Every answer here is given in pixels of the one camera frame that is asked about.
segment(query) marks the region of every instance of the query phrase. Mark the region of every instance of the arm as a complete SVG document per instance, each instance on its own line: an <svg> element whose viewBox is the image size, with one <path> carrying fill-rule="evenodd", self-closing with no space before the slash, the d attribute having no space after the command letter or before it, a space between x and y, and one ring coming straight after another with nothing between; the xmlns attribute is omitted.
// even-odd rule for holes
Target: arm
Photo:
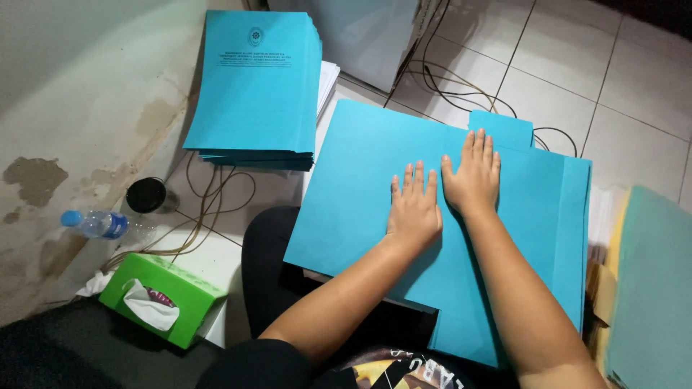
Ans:
<svg viewBox="0 0 692 389"><path fill-rule="evenodd" d="M464 218L493 318L524 389L605 388L579 333L500 221L500 156L469 131L456 174L442 157L444 194Z"/></svg>
<svg viewBox="0 0 692 389"><path fill-rule="evenodd" d="M300 299L259 336L292 344L314 363L333 354L442 231L431 170L424 194L423 163L406 167L403 189L392 179L387 234L341 274Z"/></svg>

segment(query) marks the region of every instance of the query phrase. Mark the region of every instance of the black lid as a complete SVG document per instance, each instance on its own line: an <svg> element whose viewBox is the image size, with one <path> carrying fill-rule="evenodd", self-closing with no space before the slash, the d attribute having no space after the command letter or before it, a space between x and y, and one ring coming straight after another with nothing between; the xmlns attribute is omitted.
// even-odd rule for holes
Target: black lid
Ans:
<svg viewBox="0 0 692 389"><path fill-rule="evenodd" d="M154 177L147 177L133 183L125 195L127 205L139 213L154 212L165 199L166 187L161 180Z"/></svg>

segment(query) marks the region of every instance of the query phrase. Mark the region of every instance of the white wall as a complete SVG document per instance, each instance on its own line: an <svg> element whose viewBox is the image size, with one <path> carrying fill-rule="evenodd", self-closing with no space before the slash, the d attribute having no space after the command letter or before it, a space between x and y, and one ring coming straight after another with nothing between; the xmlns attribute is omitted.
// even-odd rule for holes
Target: white wall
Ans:
<svg viewBox="0 0 692 389"><path fill-rule="evenodd" d="M185 114L204 13L241 0L0 0L0 325L46 297Z"/></svg>

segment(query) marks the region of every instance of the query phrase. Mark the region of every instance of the plastic water bottle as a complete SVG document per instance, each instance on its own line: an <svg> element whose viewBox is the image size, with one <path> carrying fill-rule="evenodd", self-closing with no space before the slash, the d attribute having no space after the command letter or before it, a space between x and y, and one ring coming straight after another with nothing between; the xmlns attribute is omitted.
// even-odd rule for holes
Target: plastic water bottle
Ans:
<svg viewBox="0 0 692 389"><path fill-rule="evenodd" d="M88 238L122 238L130 243L149 243L156 236L156 226L144 217L125 216L110 210L67 210L60 217L60 223Z"/></svg>

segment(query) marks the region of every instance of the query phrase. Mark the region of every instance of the finger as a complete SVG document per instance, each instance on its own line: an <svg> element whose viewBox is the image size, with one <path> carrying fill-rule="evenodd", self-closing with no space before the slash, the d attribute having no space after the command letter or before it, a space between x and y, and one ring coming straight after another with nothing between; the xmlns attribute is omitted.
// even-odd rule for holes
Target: finger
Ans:
<svg viewBox="0 0 692 389"><path fill-rule="evenodd" d="M449 158L449 155L447 154L442 156L440 171L442 173L442 182L451 179L454 175L454 172L452 171L452 160Z"/></svg>
<svg viewBox="0 0 692 389"><path fill-rule="evenodd" d="M487 167L493 165L493 137L488 135L485 137L485 145L483 146L483 164Z"/></svg>
<svg viewBox="0 0 692 389"><path fill-rule="evenodd" d="M466 139L464 140L464 146L462 147L462 163L465 160L473 159L473 140L475 139L475 133L469 131L466 134Z"/></svg>
<svg viewBox="0 0 692 389"><path fill-rule="evenodd" d="M426 199L430 199L433 203L437 201L437 172L434 169L428 172Z"/></svg>
<svg viewBox="0 0 692 389"><path fill-rule="evenodd" d="M392 177L392 203L401 198L401 191L399 189L399 176L396 174Z"/></svg>
<svg viewBox="0 0 692 389"><path fill-rule="evenodd" d="M413 174L413 194L423 195L423 184L426 174L423 173L423 161L416 162L416 172Z"/></svg>
<svg viewBox="0 0 692 389"><path fill-rule="evenodd" d="M413 164L406 165L406 171L403 173L403 190L401 195L409 197L413 193Z"/></svg>
<svg viewBox="0 0 692 389"><path fill-rule="evenodd" d="M437 212L437 230L442 231L442 210L439 209L439 206L436 207L436 212Z"/></svg>
<svg viewBox="0 0 692 389"><path fill-rule="evenodd" d="M483 157L483 143L485 143L485 130L478 129L476 139L473 141L473 159L481 159Z"/></svg>
<svg viewBox="0 0 692 389"><path fill-rule="evenodd" d="M495 178L500 178L500 153L493 153L493 167L491 168L493 176Z"/></svg>

